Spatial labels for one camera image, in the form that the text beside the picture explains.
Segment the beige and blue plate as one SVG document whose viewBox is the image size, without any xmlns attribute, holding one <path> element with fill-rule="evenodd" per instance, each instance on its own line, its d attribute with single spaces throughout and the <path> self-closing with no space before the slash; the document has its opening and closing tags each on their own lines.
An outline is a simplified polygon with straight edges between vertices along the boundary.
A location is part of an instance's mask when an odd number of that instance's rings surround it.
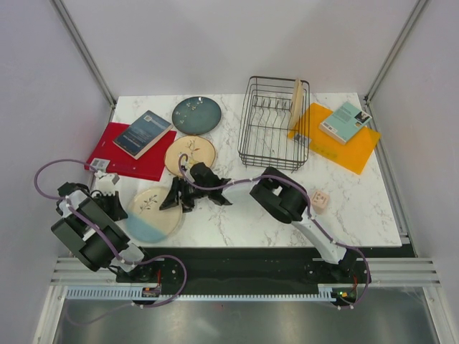
<svg viewBox="0 0 459 344">
<path fill-rule="evenodd" d="M 168 195 L 168 189 L 155 186 L 136 194 L 130 201 L 126 213 L 125 232 L 140 244 L 156 244 L 172 235 L 181 223 L 180 206 L 160 210 Z"/>
</svg>

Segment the beige bird plate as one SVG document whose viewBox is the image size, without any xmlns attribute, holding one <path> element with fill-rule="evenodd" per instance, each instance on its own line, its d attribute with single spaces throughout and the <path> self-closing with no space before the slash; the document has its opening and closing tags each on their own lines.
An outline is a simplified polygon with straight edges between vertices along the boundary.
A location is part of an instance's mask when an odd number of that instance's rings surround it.
<svg viewBox="0 0 459 344">
<path fill-rule="evenodd" d="M 303 116 L 303 105 L 306 98 L 303 82 L 297 78 L 295 80 L 293 94 L 290 104 L 290 119 L 288 121 L 288 129 L 293 130 L 298 121 Z"/>
<path fill-rule="evenodd" d="M 215 147 L 207 139 L 190 135 L 179 138 L 168 147 L 164 156 L 165 167 L 175 176 L 181 175 L 179 158 L 182 154 L 188 156 L 187 161 L 182 161 L 186 168 L 191 168 L 197 163 L 204 163 L 210 168 L 216 158 Z"/>
</svg>

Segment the dark teal ceramic plate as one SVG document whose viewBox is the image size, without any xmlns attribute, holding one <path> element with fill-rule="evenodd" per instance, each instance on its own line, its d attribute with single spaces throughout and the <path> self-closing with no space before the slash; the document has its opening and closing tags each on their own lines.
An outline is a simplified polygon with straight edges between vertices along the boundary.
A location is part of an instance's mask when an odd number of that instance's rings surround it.
<svg viewBox="0 0 459 344">
<path fill-rule="evenodd" d="M 221 107 L 205 96 L 182 100 L 172 112 L 173 125 L 186 135 L 204 135 L 215 129 L 221 119 Z"/>
</svg>

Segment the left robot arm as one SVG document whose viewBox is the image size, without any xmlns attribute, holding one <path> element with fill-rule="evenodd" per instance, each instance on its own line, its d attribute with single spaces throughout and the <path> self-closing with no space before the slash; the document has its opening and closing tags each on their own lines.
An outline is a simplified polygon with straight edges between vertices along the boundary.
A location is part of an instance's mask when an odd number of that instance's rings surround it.
<svg viewBox="0 0 459 344">
<path fill-rule="evenodd" d="M 119 282 L 149 282 L 155 278 L 157 264 L 144 257 L 118 226 L 128 214 L 117 191 L 105 195 L 99 190 L 91 192 L 85 184 L 66 182 L 58 188 L 58 194 L 62 197 L 57 202 L 61 218 L 51 231 L 83 265 L 94 272 L 107 268 Z M 118 254 L 131 253 L 133 266 L 117 260 L 111 247 Z"/>
</svg>

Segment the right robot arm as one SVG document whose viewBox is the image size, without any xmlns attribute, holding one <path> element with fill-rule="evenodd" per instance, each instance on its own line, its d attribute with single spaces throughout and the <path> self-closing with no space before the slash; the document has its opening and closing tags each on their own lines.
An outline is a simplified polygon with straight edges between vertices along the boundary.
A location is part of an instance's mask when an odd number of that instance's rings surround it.
<svg viewBox="0 0 459 344">
<path fill-rule="evenodd" d="M 273 167 L 267 167 L 254 178 L 220 178 L 204 163 L 188 167 L 186 160 L 187 156 L 183 155 L 179 161 L 179 175 L 173 178 L 171 188 L 159 206 L 161 211 L 181 206 L 188 212 L 194 208 L 195 201 L 202 198 L 218 206 L 230 206 L 233 202 L 225 192 L 249 183 L 252 185 L 250 196 L 269 215 L 281 223 L 292 224 L 313 244 L 333 280 L 345 282 L 354 274 L 359 253 L 340 243 L 318 223 L 311 197 L 299 183 Z"/>
</svg>

